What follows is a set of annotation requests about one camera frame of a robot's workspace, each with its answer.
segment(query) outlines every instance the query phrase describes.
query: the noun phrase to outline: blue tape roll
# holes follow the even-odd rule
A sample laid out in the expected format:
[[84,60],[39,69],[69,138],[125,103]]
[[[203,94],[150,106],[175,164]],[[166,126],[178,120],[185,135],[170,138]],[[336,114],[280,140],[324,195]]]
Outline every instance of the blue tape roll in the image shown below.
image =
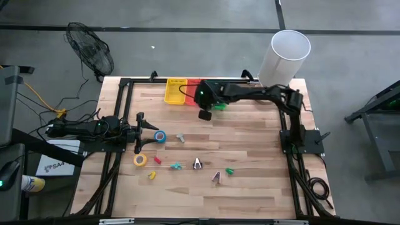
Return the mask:
[[154,138],[157,140],[158,143],[164,143],[167,140],[167,134],[164,131],[157,131],[154,133]]

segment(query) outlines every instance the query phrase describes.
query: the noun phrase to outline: red basket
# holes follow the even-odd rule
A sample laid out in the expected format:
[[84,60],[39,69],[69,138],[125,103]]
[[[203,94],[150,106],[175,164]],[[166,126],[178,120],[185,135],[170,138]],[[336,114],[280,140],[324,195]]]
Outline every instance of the red basket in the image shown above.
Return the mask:
[[[196,92],[196,88],[198,88],[197,86],[195,86],[196,84],[200,84],[200,82],[203,79],[187,79],[187,86],[186,86],[186,94],[193,96]],[[185,98],[185,103],[187,105],[190,106],[195,106],[196,103],[194,102],[194,99],[192,97],[186,96]]]

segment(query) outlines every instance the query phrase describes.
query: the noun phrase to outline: yellow tape roll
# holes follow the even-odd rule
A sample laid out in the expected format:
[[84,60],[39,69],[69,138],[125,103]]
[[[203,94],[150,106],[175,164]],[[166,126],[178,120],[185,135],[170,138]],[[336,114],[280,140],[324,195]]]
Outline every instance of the yellow tape roll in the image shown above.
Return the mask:
[[147,161],[147,157],[142,153],[139,153],[133,157],[133,164],[135,164],[135,166],[144,166],[146,165]]

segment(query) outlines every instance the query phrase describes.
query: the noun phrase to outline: green object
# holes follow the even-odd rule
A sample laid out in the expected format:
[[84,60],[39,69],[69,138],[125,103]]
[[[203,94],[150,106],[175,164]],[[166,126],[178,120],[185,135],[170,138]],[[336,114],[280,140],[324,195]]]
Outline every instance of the green object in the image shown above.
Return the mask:
[[233,174],[233,169],[231,169],[231,168],[226,168],[225,171],[226,171],[229,175],[232,175],[232,174]]
[[225,110],[226,109],[226,104],[225,103],[220,103],[212,107],[212,109],[217,109],[217,110]]
[[177,170],[181,170],[182,166],[179,162],[175,163],[175,164],[171,164],[171,168],[173,169],[177,169]]

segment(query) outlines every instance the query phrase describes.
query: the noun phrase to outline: yellow cable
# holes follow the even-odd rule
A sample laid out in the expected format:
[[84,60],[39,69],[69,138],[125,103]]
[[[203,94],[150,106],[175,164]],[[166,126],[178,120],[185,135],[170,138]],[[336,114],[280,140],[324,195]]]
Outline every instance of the yellow cable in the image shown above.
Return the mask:
[[31,87],[31,86],[30,86],[29,84],[27,84],[26,82],[24,82],[24,84],[39,98],[39,100],[40,100],[45,106],[47,106],[48,109],[52,110],[52,111],[55,112],[55,113],[64,113],[64,112],[65,112],[65,110],[53,109],[51,106],[49,106],[49,104],[47,104],[47,103],[43,100],[43,98],[40,96],[40,94],[37,93],[37,92],[33,89],[33,87]]

